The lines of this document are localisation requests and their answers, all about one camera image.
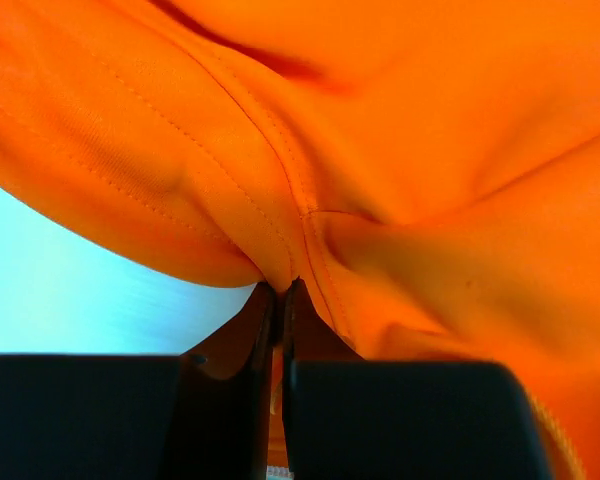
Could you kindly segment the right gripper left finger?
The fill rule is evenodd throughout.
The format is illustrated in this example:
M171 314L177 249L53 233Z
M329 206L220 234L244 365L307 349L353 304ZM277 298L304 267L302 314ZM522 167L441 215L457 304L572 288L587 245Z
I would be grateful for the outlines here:
M275 295L180 355L0 355L0 479L262 479Z

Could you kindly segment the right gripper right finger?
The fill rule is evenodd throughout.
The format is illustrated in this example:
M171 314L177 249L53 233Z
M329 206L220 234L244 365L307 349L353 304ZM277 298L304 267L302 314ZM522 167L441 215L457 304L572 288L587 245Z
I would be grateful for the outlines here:
M321 319L299 279L283 324L283 421L296 478L552 477L529 402L503 366L366 360Z

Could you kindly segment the orange jacket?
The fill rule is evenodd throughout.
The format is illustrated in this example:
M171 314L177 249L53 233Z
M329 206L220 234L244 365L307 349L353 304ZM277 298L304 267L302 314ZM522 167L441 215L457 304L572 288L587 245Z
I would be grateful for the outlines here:
M600 479L600 1L0 1L0 187L155 270L494 360Z

